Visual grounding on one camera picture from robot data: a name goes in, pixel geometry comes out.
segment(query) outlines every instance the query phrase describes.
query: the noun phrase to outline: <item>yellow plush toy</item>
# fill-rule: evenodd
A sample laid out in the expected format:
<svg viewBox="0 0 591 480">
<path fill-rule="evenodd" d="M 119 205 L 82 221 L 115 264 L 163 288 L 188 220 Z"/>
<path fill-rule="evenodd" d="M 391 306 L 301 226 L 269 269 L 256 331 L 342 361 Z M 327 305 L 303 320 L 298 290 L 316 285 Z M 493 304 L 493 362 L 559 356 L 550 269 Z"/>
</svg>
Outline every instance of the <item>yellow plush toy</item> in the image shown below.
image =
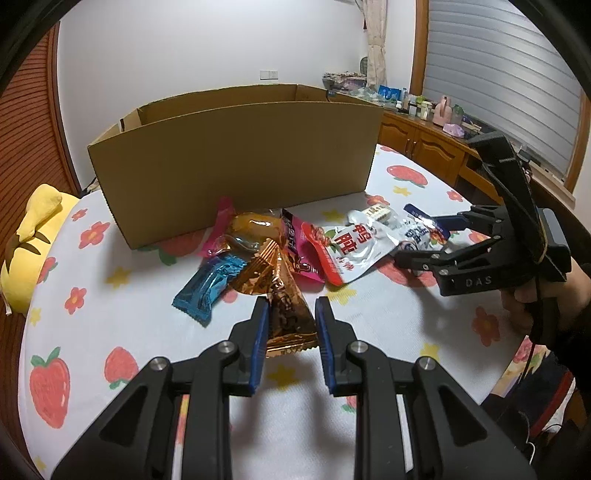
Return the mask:
<svg viewBox="0 0 591 480">
<path fill-rule="evenodd" d="M 0 271 L 0 289 L 13 312 L 26 314 L 49 249 L 76 197 L 39 185 L 27 202 L 25 218 L 8 241 Z"/>
</svg>

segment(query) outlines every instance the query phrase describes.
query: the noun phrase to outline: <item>wooden cabinet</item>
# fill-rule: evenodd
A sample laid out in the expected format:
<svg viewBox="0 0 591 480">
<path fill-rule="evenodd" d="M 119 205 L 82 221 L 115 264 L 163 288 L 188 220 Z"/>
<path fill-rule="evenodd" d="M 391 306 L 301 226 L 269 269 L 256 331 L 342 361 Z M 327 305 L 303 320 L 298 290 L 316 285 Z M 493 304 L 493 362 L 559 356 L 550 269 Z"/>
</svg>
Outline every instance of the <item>wooden cabinet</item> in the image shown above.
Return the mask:
<svg viewBox="0 0 591 480">
<path fill-rule="evenodd" d="M 379 143 L 408 157 L 416 127 L 392 116 L 384 116 L 379 131 Z"/>
<path fill-rule="evenodd" d="M 449 186 L 455 187 L 461 177 L 492 200 L 502 203 L 493 185 L 470 167 L 480 161 L 478 152 L 465 141 L 445 134 L 433 123 L 385 111 L 378 141 L 410 158 Z"/>
<path fill-rule="evenodd" d="M 409 158 L 448 185 L 454 185 L 465 153 L 452 144 L 417 129 Z"/>
</svg>

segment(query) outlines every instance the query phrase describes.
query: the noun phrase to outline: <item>orange foil wrapper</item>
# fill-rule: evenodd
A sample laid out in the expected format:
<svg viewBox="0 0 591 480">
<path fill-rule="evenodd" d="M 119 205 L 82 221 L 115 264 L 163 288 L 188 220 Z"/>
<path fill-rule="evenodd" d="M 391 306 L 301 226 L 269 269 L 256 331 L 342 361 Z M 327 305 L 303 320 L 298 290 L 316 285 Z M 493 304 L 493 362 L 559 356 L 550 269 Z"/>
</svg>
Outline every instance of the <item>orange foil wrapper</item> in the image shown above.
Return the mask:
<svg viewBox="0 0 591 480">
<path fill-rule="evenodd" d="M 281 218 L 252 212 L 240 213 L 232 218 L 225 234 L 219 238 L 215 254 L 233 250 L 252 255 L 261 249 L 268 238 L 282 248 L 285 245 L 285 225 Z"/>
<path fill-rule="evenodd" d="M 271 303 L 267 357 L 318 345 L 316 322 L 277 242 L 268 239 L 230 286 L 249 295 L 267 294 Z"/>
</svg>

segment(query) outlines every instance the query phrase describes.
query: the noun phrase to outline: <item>candy wrapper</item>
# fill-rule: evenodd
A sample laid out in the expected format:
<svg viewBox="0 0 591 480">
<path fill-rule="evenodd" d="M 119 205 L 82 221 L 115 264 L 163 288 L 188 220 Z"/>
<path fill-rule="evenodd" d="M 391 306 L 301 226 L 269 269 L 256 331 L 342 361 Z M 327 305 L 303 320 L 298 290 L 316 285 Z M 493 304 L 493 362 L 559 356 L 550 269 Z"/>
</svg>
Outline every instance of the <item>candy wrapper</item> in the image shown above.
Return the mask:
<svg viewBox="0 0 591 480">
<path fill-rule="evenodd" d="M 320 257 L 327 280 L 336 286 L 360 277 L 398 246 L 394 232 L 364 212 L 349 212 L 348 223 L 324 228 L 310 223 L 302 225 Z"/>
<path fill-rule="evenodd" d="M 197 273 L 175 296 L 173 307 L 187 313 L 203 326 L 209 325 L 213 302 L 245 266 L 243 259 L 227 253 L 203 261 Z"/>
<path fill-rule="evenodd" d="M 318 345 L 314 317 L 277 242 L 267 240 L 231 286 L 241 293 L 267 294 L 271 303 L 267 357 Z"/>
<path fill-rule="evenodd" d="M 404 210 L 409 215 L 396 220 L 393 230 L 399 244 L 391 254 L 394 255 L 401 249 L 441 250 L 449 240 L 450 232 L 410 203 L 405 205 Z"/>
<path fill-rule="evenodd" d="M 318 252 L 326 278 L 333 285 L 349 283 L 374 263 L 399 249 L 440 250 L 449 239 L 432 217 L 408 204 L 402 218 L 381 203 L 348 213 L 347 226 L 315 227 L 303 231 Z"/>
<path fill-rule="evenodd" d="M 283 209 L 280 216 L 260 213 L 237 214 L 228 197 L 220 200 L 216 224 L 200 255 L 210 258 L 232 251 L 247 257 L 271 238 L 288 253 L 288 268 L 314 281 L 324 282 L 314 248 L 301 231 L 302 221 Z"/>
<path fill-rule="evenodd" d="M 293 271 L 311 280 L 324 282 L 316 250 L 302 231 L 303 222 L 285 209 L 281 210 L 281 219 L 287 229 L 286 247 Z"/>
</svg>

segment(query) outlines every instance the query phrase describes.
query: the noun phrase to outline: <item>metal screw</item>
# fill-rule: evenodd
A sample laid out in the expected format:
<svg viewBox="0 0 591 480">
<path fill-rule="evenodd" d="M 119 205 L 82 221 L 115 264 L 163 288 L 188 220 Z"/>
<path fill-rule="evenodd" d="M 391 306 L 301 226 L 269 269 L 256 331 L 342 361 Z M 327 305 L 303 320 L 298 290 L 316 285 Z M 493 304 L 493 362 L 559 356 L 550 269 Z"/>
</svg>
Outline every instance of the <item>metal screw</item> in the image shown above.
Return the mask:
<svg viewBox="0 0 591 480">
<path fill-rule="evenodd" d="M 157 356 L 150 360 L 150 368 L 152 370 L 156 370 L 157 372 L 164 370 L 168 366 L 168 360 L 165 359 L 163 356 Z"/>
<path fill-rule="evenodd" d="M 369 345 L 360 340 L 355 340 L 349 344 L 349 348 L 353 353 L 365 353 L 368 351 Z"/>
<path fill-rule="evenodd" d="M 232 353 L 235 348 L 236 345 L 234 345 L 234 342 L 231 342 L 230 340 L 224 340 L 223 342 L 219 342 L 217 345 L 217 349 L 221 353 Z"/>
<path fill-rule="evenodd" d="M 430 356 L 422 356 L 418 359 L 418 366 L 423 370 L 433 370 L 435 365 L 437 365 L 437 362 Z"/>
</svg>

